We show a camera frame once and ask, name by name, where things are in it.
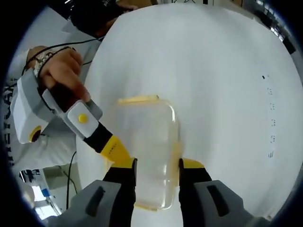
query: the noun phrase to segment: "yellow button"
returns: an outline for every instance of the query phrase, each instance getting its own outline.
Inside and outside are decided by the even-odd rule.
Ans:
[[[87,117],[86,114],[82,113],[79,115],[79,122],[82,124],[85,124],[87,121],[89,120],[89,118]]]

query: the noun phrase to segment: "container lid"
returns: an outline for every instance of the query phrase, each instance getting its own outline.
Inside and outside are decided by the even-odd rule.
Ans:
[[[178,121],[170,103],[157,96],[119,100],[101,121],[138,159],[135,205],[148,210],[169,208],[181,157]]]

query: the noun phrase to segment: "lab coat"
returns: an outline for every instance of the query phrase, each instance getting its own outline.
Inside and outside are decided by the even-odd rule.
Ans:
[[[70,163],[71,157],[76,151],[75,134],[58,117],[54,118],[36,142],[19,143],[11,108],[15,104],[17,80],[21,77],[27,54],[28,51],[23,52],[12,60],[1,105],[3,141],[6,145],[11,169],[16,175],[22,170],[65,165]]]

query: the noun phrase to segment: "person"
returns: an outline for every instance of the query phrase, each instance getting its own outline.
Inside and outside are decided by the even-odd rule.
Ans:
[[[14,175],[19,174],[22,170],[65,165],[71,161],[71,157],[76,151],[75,134],[58,117],[50,122],[37,141],[20,144],[17,139],[11,112],[11,108],[15,104],[17,80],[21,77],[26,62],[45,48],[37,46],[21,53],[12,60],[7,73],[1,106],[2,133],[8,161]],[[31,61],[26,66],[26,70],[33,69],[35,64],[36,60]],[[63,49],[42,66],[41,82],[47,88],[51,88],[55,83],[61,83],[72,90],[78,98],[87,102],[90,100],[90,95],[78,78],[81,66],[82,59],[79,53],[72,48]]]
[[[78,0],[70,19],[80,31],[97,38],[104,36],[120,15],[136,9],[116,0]]]

